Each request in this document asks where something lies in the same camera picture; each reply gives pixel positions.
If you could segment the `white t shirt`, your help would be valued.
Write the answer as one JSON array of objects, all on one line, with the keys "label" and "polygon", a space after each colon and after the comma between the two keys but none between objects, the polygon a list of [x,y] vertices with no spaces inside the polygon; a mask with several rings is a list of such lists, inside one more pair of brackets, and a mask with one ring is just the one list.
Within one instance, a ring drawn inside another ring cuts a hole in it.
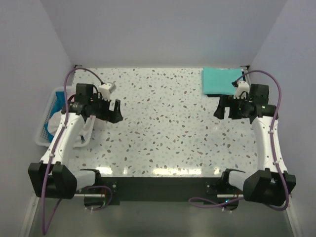
[{"label": "white t shirt", "polygon": [[[48,134],[48,140],[51,143],[54,135],[56,134],[58,125],[60,123],[61,118],[61,110],[54,112],[50,119],[48,120],[48,123],[44,125],[44,128]],[[90,142],[90,138],[92,135],[93,129],[97,130],[105,130],[107,127],[107,121],[97,119],[94,116],[90,116],[86,122],[81,131],[79,132],[74,147],[84,147],[87,146]]]}]

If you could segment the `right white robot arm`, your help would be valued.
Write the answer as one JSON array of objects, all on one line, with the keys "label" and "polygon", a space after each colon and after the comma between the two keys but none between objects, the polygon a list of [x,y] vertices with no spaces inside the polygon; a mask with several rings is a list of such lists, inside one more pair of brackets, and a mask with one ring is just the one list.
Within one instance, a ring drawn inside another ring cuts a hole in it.
[{"label": "right white robot arm", "polygon": [[246,201],[262,203],[279,209],[288,203],[296,177],[288,173],[278,140],[277,107],[269,104],[269,87],[262,84],[249,85],[234,82],[233,95],[221,95],[214,112],[224,119],[229,108],[230,119],[249,119],[257,144],[257,168],[253,173],[226,169],[220,181],[220,189],[231,194],[237,188]]}]

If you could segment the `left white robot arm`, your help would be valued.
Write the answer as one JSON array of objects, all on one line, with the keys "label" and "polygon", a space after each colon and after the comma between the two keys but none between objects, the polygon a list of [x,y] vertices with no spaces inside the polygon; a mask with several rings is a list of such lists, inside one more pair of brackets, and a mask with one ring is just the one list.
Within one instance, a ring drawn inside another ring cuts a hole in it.
[{"label": "left white robot arm", "polygon": [[110,123],[123,120],[120,100],[110,109],[110,96],[116,89],[112,82],[98,87],[78,83],[73,94],[67,94],[61,110],[57,131],[45,154],[38,163],[31,163],[28,174],[36,196],[40,198],[72,199],[76,191],[86,188],[96,194],[102,189],[100,172],[82,169],[72,173],[67,165],[79,133],[88,119],[99,119]]}]

